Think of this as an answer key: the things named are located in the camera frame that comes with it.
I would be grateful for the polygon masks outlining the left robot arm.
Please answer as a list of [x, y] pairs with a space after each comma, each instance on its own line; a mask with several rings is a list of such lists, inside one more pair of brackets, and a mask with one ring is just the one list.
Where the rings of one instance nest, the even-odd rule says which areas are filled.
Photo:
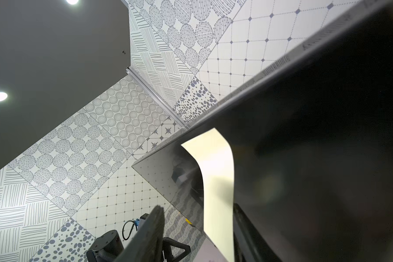
[[[117, 230], [110, 230], [96, 238], [86, 257], [89, 262], [114, 262], [124, 251], [121, 238]], [[163, 238], [160, 262], [180, 262], [191, 253], [189, 245], [171, 238]]]

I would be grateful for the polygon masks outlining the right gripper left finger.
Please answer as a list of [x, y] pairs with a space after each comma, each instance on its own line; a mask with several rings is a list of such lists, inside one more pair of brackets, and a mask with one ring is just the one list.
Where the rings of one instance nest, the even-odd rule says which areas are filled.
[[164, 208], [157, 205], [115, 262], [160, 262], [164, 232]]

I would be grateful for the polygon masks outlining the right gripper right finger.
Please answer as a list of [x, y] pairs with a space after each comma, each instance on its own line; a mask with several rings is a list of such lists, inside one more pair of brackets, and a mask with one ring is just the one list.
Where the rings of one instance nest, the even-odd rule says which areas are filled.
[[274, 252], [238, 204], [233, 205], [233, 235], [236, 262], [274, 261]]

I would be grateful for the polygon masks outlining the pale yellow sticky note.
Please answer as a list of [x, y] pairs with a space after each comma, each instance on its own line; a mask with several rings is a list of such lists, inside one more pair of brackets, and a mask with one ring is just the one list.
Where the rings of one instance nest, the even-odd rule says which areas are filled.
[[234, 157], [221, 133], [213, 128], [182, 144], [196, 160], [204, 187], [204, 232], [224, 258], [235, 260], [233, 236]]

